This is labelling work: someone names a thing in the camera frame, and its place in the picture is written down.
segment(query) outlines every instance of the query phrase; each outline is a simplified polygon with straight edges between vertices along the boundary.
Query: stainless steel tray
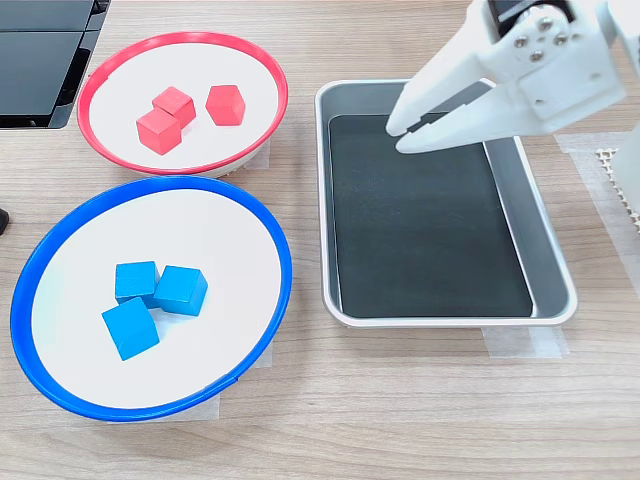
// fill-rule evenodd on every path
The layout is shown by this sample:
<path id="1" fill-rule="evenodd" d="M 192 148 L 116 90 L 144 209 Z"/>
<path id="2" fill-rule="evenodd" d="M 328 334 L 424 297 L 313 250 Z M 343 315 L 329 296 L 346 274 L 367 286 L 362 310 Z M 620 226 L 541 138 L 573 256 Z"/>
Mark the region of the stainless steel tray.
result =
<path id="1" fill-rule="evenodd" d="M 345 325 L 365 328 L 550 326 L 569 320 L 577 309 L 575 286 L 518 138 L 486 142 L 484 153 L 526 282 L 531 314 L 391 317 L 345 313 L 337 253 L 330 122 L 350 115 L 388 115 L 405 83 L 406 80 L 339 81 L 325 85 L 316 95 L 322 295 L 326 308 Z M 451 111 L 490 88 L 488 83 L 478 82 L 434 112 Z M 425 248 L 430 248 L 428 239 Z"/>

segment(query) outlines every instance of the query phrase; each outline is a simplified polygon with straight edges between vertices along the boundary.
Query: white robotic arm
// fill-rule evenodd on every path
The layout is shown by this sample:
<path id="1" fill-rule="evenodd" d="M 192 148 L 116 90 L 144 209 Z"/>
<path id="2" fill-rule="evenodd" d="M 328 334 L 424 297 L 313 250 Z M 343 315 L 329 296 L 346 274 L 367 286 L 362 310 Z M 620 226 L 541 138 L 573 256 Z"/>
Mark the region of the white robotic arm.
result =
<path id="1" fill-rule="evenodd" d="M 473 0 L 462 28 L 405 86 L 387 132 L 402 135 L 402 153 L 554 132 L 625 97 L 610 47 L 619 35 L 640 74 L 639 34 L 637 0 Z M 496 87 L 407 133 L 481 78 Z"/>

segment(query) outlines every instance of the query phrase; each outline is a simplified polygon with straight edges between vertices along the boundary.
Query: screw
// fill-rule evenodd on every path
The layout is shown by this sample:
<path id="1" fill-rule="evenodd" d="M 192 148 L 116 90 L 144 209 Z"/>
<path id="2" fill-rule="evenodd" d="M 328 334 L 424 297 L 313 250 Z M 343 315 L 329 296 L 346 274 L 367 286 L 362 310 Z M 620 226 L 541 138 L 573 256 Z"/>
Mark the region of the screw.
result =
<path id="1" fill-rule="evenodd" d="M 538 22 L 538 29 L 541 32 L 546 32 L 551 27 L 553 27 L 553 20 L 551 20 L 549 17 L 541 18 L 540 21 Z"/>
<path id="2" fill-rule="evenodd" d="M 564 45 L 565 43 L 567 43 L 567 40 L 569 40 L 569 37 L 567 37 L 564 33 L 559 33 L 558 35 L 556 35 L 556 38 L 553 39 L 553 44 Z"/>
<path id="3" fill-rule="evenodd" d="M 529 43 L 529 39 L 523 35 L 522 37 L 516 38 L 516 41 L 514 42 L 514 45 L 515 45 L 516 48 L 522 48 L 522 47 L 526 46 L 527 43 Z"/>
<path id="4" fill-rule="evenodd" d="M 531 60 L 532 62 L 539 62 L 540 60 L 542 60 L 542 57 L 544 57 L 544 52 L 542 50 L 536 50 L 531 54 L 529 60 Z"/>

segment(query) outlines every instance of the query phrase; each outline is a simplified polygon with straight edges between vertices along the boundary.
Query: red cube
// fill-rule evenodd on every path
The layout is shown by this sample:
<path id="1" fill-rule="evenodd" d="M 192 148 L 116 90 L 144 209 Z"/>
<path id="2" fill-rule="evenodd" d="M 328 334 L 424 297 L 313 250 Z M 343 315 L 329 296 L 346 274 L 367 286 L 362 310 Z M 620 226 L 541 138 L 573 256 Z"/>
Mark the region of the red cube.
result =
<path id="1" fill-rule="evenodd" d="M 244 99 L 236 85 L 211 87 L 207 98 L 207 111 L 213 123 L 219 126 L 236 126 L 244 118 Z"/>
<path id="2" fill-rule="evenodd" d="M 178 119 L 159 108 L 154 108 L 140 117 L 136 124 L 140 142 L 160 155 L 164 155 L 182 141 Z"/>
<path id="3" fill-rule="evenodd" d="M 180 122 L 180 128 L 186 127 L 196 118 L 196 108 L 193 99 L 175 87 L 169 87 L 153 99 L 153 106 L 167 112 Z"/>

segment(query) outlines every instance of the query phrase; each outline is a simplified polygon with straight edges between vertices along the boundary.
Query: black object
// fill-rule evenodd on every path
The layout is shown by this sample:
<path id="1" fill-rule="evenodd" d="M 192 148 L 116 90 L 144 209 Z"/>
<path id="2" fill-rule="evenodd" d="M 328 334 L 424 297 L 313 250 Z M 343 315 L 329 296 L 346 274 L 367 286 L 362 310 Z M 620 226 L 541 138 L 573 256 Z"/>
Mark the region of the black object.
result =
<path id="1" fill-rule="evenodd" d="M 0 0 L 0 128 L 67 124 L 109 0 Z"/>
<path id="2" fill-rule="evenodd" d="M 348 115 L 329 123 L 343 312 L 530 317 L 482 145 L 402 155 L 385 132 L 387 119 Z"/>
<path id="3" fill-rule="evenodd" d="M 0 235 L 4 233 L 7 225 L 9 225 L 9 214 L 0 208 Z"/>
<path id="4" fill-rule="evenodd" d="M 553 5 L 564 12 L 569 22 L 575 19 L 567 0 L 489 0 L 489 10 L 500 38 L 509 33 L 524 11 L 535 5 Z"/>

